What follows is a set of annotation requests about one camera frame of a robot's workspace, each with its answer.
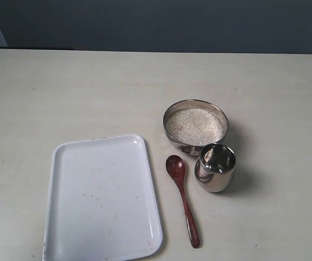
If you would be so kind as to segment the steel bowl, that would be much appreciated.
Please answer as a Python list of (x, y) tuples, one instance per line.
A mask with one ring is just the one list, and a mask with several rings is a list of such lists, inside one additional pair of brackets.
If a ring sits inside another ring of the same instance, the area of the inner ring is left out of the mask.
[(166, 111), (164, 112), (164, 116), (163, 116), (163, 127), (164, 127), (164, 132), (166, 137), (169, 139), (170, 143), (177, 149), (179, 149), (181, 152), (191, 155), (191, 156), (198, 156), (200, 150), (205, 146), (194, 146), (194, 145), (188, 145), (185, 143), (182, 143), (180, 141), (178, 141), (177, 139), (175, 139), (174, 137), (172, 137), (170, 135), (170, 133), (167, 131), (166, 129), (166, 123), (169, 119), (169, 117), (179, 111), (179, 110), (184, 110), (184, 109), (203, 109), (206, 110), (208, 112), (210, 112), (211, 114), (213, 114), (214, 116), (216, 116), (219, 120), (219, 123), (222, 126), (223, 129), (223, 137), (215, 142), (215, 143), (222, 143), (227, 135), (228, 132), (228, 128), (229, 128), (229, 123), (228, 123), (228, 119), (225, 115), (225, 113), (216, 105), (207, 102), (207, 101), (203, 101), (203, 100), (195, 100), (195, 99), (188, 99), (188, 100), (182, 100), (179, 102), (176, 102), (174, 104), (172, 104), (171, 106), (169, 106)]

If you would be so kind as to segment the white rice in bowl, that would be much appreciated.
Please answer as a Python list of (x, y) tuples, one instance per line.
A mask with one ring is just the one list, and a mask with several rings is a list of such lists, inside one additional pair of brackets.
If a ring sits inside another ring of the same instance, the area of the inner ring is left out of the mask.
[(173, 113), (166, 129), (178, 141), (194, 146), (215, 143), (223, 137), (218, 118), (203, 109), (184, 109)]

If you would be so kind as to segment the steel cup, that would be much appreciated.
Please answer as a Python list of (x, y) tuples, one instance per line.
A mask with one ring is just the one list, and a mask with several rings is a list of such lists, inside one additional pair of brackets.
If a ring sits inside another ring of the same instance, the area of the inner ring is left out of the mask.
[(236, 157), (233, 150), (222, 144), (208, 144), (202, 148), (195, 164), (195, 177), (206, 191), (224, 191), (234, 177)]

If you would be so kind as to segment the white rectangular plastic tray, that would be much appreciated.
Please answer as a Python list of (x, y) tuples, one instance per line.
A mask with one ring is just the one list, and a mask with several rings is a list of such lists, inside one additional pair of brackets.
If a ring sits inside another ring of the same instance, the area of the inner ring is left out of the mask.
[(53, 152), (43, 260), (132, 260), (163, 242), (144, 139), (73, 141)]

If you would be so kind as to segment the brown wooden spoon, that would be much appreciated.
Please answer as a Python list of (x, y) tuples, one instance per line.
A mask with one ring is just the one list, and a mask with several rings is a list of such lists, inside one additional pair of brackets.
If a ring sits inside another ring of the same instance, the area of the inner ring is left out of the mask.
[(165, 163), (166, 171), (169, 176), (173, 179), (176, 186), (178, 187), (186, 221), (186, 227), (188, 229), (189, 239), (193, 248), (200, 247), (200, 238), (196, 226), (195, 219), (193, 217), (192, 211), (189, 207), (188, 200), (185, 193), (184, 181), (186, 175), (186, 166), (183, 159), (178, 155), (170, 155)]

